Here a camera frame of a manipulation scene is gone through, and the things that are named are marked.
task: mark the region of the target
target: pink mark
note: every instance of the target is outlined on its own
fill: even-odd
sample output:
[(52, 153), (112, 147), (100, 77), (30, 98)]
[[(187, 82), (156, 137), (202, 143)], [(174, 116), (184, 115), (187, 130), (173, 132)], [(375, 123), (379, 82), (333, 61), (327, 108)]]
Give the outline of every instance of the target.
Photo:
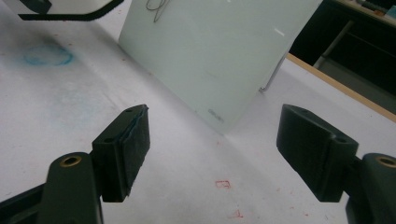
[(218, 189), (230, 189), (231, 188), (230, 181), (218, 180), (218, 181), (216, 181), (216, 187)]
[(240, 218), (240, 217), (244, 217), (242, 216), (241, 212), (238, 210), (236, 210), (232, 215), (228, 216), (228, 218)]

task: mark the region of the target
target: frosted glass sheet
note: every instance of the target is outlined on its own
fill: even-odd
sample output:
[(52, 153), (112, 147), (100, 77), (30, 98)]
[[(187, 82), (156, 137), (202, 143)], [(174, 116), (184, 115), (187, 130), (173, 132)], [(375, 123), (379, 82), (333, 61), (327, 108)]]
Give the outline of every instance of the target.
[[(321, 1), (170, 0), (156, 22), (147, 2), (132, 2), (121, 47), (225, 133)], [(148, 6), (160, 3), (150, 0)]]

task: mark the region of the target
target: black object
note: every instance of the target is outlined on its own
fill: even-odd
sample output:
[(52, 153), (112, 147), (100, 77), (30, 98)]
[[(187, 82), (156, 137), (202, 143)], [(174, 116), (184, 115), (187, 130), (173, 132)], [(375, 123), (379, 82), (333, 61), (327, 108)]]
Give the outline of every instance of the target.
[(0, 223), (103, 223), (100, 196), (122, 202), (149, 150), (148, 108), (124, 110), (92, 148), (60, 157), (45, 184), (0, 203)]
[[(393, 1), (396, 5), (396, 0), (375, 1)], [(385, 97), (377, 97), (364, 86), (350, 85), (343, 78), (339, 78), (339, 82), (396, 114), (396, 26), (379, 19), (374, 12), (370, 16), (349, 5), (346, 0), (323, 0), (296, 37), (290, 53), (310, 65), (318, 59), (341, 65), (344, 71), (361, 77)], [(323, 67), (320, 63), (317, 65), (319, 69), (326, 69), (326, 63)]]
[(358, 159), (356, 141), (294, 105), (283, 105), (276, 146), (319, 201), (349, 195), (350, 224), (396, 223), (395, 158), (371, 153)]
[(48, 4), (43, 5), (42, 3), (37, 3), (39, 0), (22, 0), (22, 1), (34, 1), (29, 5), (26, 5), (31, 10), (33, 8), (34, 12), (39, 14), (19, 14), (20, 18), (24, 21), (93, 21), (105, 16), (109, 11), (113, 10), (113, 8), (117, 7), (119, 4), (123, 2), (123, 0), (112, 0), (106, 5), (97, 10), (87, 13), (87, 14), (48, 14), (48, 11), (44, 11), (44, 7), (49, 7)]
[(49, 0), (21, 0), (21, 2), (33, 12), (46, 14), (52, 3)]

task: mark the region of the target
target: white object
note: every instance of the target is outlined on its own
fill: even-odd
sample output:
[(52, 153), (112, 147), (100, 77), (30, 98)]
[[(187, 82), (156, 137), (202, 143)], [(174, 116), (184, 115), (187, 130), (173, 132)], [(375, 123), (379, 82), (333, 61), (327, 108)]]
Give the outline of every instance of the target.
[(224, 133), (265, 86), (319, 0), (134, 0), (121, 47)]

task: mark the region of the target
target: black cabinet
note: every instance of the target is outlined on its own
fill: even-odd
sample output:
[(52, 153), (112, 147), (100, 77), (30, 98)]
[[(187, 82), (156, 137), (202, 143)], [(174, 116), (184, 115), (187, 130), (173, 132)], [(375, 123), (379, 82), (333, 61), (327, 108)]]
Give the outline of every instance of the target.
[(396, 97), (396, 22), (384, 21), (367, 8), (324, 0), (294, 41), (290, 53), (314, 65), (348, 23), (352, 25), (327, 59)]

